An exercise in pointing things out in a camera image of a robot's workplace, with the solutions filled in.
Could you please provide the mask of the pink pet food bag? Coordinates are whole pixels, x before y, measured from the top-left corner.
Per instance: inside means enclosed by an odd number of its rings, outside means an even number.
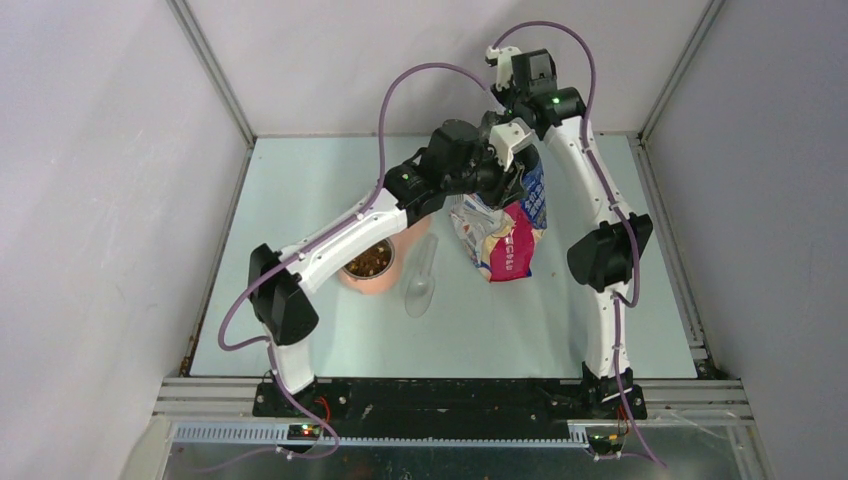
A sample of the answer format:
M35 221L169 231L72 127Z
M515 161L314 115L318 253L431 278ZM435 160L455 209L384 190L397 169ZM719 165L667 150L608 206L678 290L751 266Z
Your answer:
M449 210L457 238L490 283L531 276L536 246L547 229L544 169L538 150L530 145L517 159L525 166L522 198L492 209L478 195L461 195Z

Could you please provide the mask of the clear plastic scoop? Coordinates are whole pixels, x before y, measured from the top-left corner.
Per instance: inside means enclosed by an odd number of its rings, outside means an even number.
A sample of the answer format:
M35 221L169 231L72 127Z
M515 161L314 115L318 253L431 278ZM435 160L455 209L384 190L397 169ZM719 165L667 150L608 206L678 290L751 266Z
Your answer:
M414 258L404 298L406 313L412 318L422 317L431 304L435 291L433 264L438 244L439 239L435 234L425 235Z

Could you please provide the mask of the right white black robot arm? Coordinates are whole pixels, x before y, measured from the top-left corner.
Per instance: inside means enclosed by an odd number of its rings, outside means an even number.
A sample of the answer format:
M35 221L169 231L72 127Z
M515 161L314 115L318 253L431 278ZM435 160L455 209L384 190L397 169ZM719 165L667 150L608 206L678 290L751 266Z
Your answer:
M545 49L490 47L485 58L496 70L492 92L507 116L535 133L569 182L577 238L566 262L578 285L577 317L587 331L581 402L591 416L606 418L633 387L623 306L639 297L640 260L653 222L628 205L596 150L593 93L583 98L573 87L560 87Z

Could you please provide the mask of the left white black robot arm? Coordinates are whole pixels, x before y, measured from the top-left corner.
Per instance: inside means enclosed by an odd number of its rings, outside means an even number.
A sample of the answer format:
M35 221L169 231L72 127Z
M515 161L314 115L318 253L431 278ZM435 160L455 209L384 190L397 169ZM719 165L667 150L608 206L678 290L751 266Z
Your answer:
M314 293L373 245L440 210L448 197L476 195L492 209L523 198L523 177L538 162L534 133L522 120L485 129L462 120L437 128L427 146L390 168L374 195L288 256L268 245L250 258L248 296L270 342L278 404L304 416L316 403L309 336L319 316Z

